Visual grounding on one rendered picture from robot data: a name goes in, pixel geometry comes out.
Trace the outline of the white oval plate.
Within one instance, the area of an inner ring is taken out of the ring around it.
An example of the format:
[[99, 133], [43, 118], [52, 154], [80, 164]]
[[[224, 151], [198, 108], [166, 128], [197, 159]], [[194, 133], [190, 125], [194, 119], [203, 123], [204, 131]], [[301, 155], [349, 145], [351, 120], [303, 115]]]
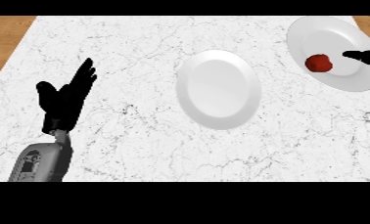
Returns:
[[240, 127], [262, 100], [262, 84], [252, 66], [228, 51], [198, 53], [178, 71], [176, 97], [198, 124], [215, 130]]

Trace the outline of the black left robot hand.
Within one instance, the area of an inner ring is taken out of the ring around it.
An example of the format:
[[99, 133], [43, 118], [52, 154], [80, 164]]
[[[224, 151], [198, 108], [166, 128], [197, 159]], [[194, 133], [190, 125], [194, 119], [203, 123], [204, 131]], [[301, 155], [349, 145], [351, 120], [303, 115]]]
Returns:
[[44, 111], [42, 126], [44, 134], [49, 134], [55, 130], [70, 132], [74, 129], [95, 80], [93, 60], [86, 59], [71, 82], [61, 89], [56, 89], [46, 81], [40, 81], [36, 84], [39, 105]]

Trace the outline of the red bell pepper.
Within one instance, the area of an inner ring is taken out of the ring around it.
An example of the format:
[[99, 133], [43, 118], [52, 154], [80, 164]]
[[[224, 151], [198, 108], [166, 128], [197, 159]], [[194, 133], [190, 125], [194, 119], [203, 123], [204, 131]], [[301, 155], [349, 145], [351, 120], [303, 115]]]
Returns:
[[333, 63], [324, 54], [312, 55], [305, 61], [305, 66], [312, 72], [327, 72], [333, 69]]

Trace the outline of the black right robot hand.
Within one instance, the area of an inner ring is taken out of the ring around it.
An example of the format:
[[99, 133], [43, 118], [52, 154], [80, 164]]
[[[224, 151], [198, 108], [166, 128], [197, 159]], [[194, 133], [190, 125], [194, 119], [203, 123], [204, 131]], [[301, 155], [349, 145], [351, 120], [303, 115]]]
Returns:
[[345, 51], [342, 55], [346, 58], [355, 59], [358, 62], [370, 66], [370, 50], [367, 51]]

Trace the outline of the white round plate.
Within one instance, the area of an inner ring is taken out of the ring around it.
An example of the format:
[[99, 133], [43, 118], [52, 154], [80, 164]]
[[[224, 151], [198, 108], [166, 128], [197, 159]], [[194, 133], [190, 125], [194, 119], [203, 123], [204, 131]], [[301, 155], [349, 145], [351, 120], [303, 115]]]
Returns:
[[[352, 24], [332, 17], [303, 17], [289, 27], [286, 45], [298, 66], [321, 83], [346, 92], [370, 90], [370, 65], [342, 55], [370, 50], [370, 37]], [[329, 57], [329, 71], [314, 72], [305, 66], [312, 55]]]

